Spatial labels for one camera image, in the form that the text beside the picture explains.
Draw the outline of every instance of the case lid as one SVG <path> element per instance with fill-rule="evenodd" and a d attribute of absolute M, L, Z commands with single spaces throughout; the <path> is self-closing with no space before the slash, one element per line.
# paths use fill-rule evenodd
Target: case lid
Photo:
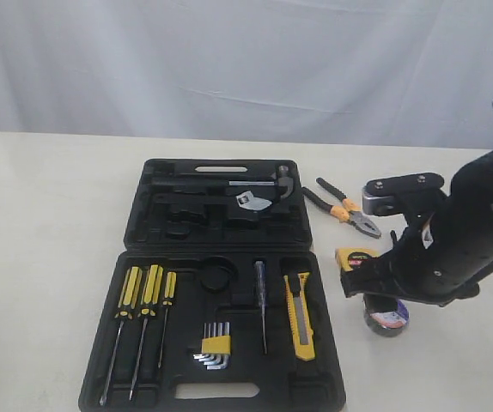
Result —
<path fill-rule="evenodd" d="M 141 251 L 311 244 L 298 168 L 286 160 L 148 160 L 125 232 L 126 249 Z"/>

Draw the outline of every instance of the hammer head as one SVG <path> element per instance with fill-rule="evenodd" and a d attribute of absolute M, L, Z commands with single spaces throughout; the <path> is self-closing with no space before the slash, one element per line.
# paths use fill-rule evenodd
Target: hammer head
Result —
<path fill-rule="evenodd" d="M 295 188 L 295 181 L 289 176 L 289 167 L 282 165 L 277 169 L 277 186 L 281 193 L 281 200 L 286 199 Z"/>

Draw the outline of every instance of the white table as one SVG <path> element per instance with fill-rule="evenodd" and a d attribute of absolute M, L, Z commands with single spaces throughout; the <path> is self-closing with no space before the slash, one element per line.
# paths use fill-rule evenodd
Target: white table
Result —
<path fill-rule="evenodd" d="M 152 157 L 277 158 L 304 185 L 323 176 L 360 201 L 374 178 L 450 178 L 479 150 L 0 133 L 0 412 L 75 411 L 143 162 Z M 474 300 L 409 304 L 402 336 L 376 336 L 345 299 L 338 246 L 385 251 L 308 205 L 350 412 L 493 410 L 493 277 Z M 400 217 L 376 220 L 383 233 Z"/>

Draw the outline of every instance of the hammer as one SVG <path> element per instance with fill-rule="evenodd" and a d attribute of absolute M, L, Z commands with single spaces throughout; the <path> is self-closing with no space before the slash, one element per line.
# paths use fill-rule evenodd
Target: hammer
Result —
<path fill-rule="evenodd" d="M 229 187 L 229 186 L 276 186 L 281 200 L 286 199 L 294 189 L 294 180 L 289 176 L 289 167 L 282 165 L 273 173 L 271 180 L 226 180 L 198 178 L 160 178 L 153 177 L 151 184 L 170 187 Z"/>

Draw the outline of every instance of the white curtain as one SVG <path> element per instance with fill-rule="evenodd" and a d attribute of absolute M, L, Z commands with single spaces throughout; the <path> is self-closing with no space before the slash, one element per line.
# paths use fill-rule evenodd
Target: white curtain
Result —
<path fill-rule="evenodd" d="M 493 0 L 0 0 L 0 130 L 493 147 Z"/>

